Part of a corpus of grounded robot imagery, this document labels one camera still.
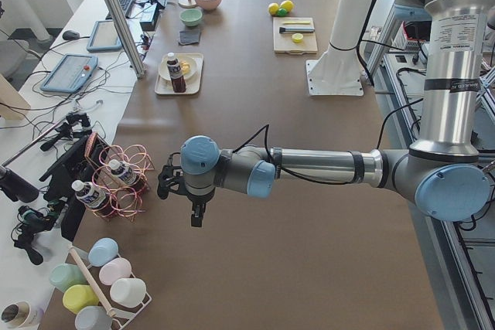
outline robot warning label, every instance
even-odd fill
[[[477,38],[476,33],[484,26],[479,18],[480,15],[454,15],[433,22],[430,53],[481,53],[483,38]]]

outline white cup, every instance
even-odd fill
[[[76,316],[77,330],[111,330],[112,319],[103,307],[84,307]]]
[[[13,306],[9,305],[2,313],[2,319],[4,313],[10,308],[18,308],[17,315],[10,321],[4,321],[7,328],[27,328],[29,326],[38,325],[43,317],[43,310],[36,306],[31,305],[27,301],[18,301]]]
[[[112,285],[119,278],[128,278],[131,276],[131,263],[125,258],[115,258],[105,264],[100,269],[100,281],[104,285]]]
[[[140,278],[119,278],[110,288],[110,297],[124,307],[134,308],[146,296],[146,284]]]

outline water bottle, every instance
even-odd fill
[[[98,215],[114,216],[115,210],[110,204],[110,193],[98,185],[77,180],[72,182],[72,189],[76,192],[76,198]]]
[[[111,174],[121,184],[134,189],[136,192],[141,192],[148,188],[141,174],[136,172],[127,162],[120,162],[113,158],[108,162],[108,166],[110,167]]]
[[[183,70],[175,53],[169,53],[167,55],[167,67],[169,68],[173,91],[184,93],[186,91],[186,80],[184,79]]]

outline white plate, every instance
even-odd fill
[[[192,75],[194,75],[197,71],[196,61],[189,57],[177,54],[177,59],[179,62],[187,62],[189,64],[189,72],[184,74],[184,79],[188,80]],[[162,77],[162,79],[170,81],[169,68],[167,67],[167,56],[164,56],[160,66],[158,67],[158,73]]]

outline yellow cup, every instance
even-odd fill
[[[98,305],[98,297],[90,285],[73,285],[63,295],[62,303],[72,313],[76,314],[88,305]]]

